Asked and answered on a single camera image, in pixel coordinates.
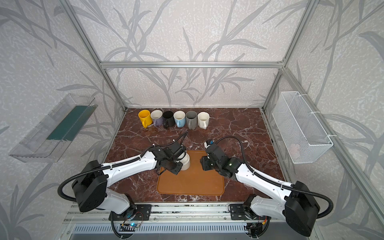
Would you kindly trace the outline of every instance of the marble tabletop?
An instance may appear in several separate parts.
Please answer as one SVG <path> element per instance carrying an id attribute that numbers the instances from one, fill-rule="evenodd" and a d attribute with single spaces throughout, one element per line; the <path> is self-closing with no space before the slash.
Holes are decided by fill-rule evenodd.
<path id="1" fill-rule="evenodd" d="M 185 132 L 187 127 L 176 126 L 143 128 L 138 118 L 142 109 L 128 109 L 120 126 L 106 162 L 122 160 L 140 154 L 146 147 L 154 144 L 169 143 Z M 254 168 L 283 180 L 280 166 L 276 159 L 271 139 L 267 133 L 260 109 L 258 108 L 183 108 L 160 109 L 163 112 L 172 110 L 184 112 L 193 110 L 197 113 L 205 111 L 210 115 L 206 130 L 196 127 L 189 130 L 183 145 L 188 150 L 204 150 L 207 139 L 218 140 L 227 135 L 238 137 L 244 146 L 247 160 Z M 241 157 L 240 146 L 235 139 L 225 139 L 219 146 L 229 156 Z M 156 170 L 140 172 L 129 178 L 118 181 L 110 189 L 129 194 L 135 202 L 242 202 L 249 194 L 268 197 L 260 191 L 231 179 L 224 179 L 225 191 L 221 196 L 202 195 L 169 195 L 156 191 L 158 175 Z"/>

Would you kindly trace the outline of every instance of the gray mug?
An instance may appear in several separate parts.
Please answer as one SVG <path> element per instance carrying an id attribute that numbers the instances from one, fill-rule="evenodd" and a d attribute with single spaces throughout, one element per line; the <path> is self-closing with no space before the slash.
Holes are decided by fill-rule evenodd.
<path id="1" fill-rule="evenodd" d="M 188 129 L 195 129 L 197 126 L 197 113 L 195 111 L 189 111 L 185 117 L 187 119 Z"/>

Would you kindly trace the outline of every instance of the white mug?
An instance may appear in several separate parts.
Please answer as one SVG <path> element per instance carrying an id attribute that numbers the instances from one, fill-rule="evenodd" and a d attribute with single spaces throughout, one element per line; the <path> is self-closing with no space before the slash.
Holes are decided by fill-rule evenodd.
<path id="1" fill-rule="evenodd" d="M 201 112 L 197 115 L 197 119 L 199 120 L 199 127 L 202 129 L 207 129 L 209 124 L 209 114 L 206 112 Z"/>

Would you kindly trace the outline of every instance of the brown tray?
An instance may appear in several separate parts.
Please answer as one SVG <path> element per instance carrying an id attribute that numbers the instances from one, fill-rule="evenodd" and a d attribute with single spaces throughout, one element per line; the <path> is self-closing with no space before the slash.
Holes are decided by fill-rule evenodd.
<path id="1" fill-rule="evenodd" d="M 224 193 L 224 177 L 215 170 L 203 171 L 200 159 L 207 153 L 201 150 L 187 150 L 190 166 L 177 175 L 165 171 L 159 176 L 157 191 L 161 194 L 212 195 Z"/>

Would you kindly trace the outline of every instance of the white metal basket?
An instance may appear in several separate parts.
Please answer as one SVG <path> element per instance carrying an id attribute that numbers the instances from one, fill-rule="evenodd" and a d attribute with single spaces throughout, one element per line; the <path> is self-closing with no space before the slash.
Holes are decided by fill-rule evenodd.
<path id="1" fill-rule="evenodd" d="M 314 162 L 333 146 L 314 112 L 297 91 L 281 92 L 272 116 L 295 164 Z"/>

